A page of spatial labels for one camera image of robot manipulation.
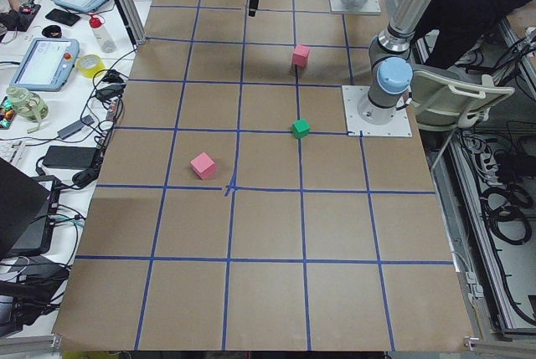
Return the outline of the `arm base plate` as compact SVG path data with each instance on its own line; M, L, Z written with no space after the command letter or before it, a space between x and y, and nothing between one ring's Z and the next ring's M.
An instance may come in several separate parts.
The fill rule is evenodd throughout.
M379 108L369 101L368 86L343 85L347 134L363 137L412 137L403 97L391 108Z
M379 16L381 7L379 0L329 0L333 14L354 14Z

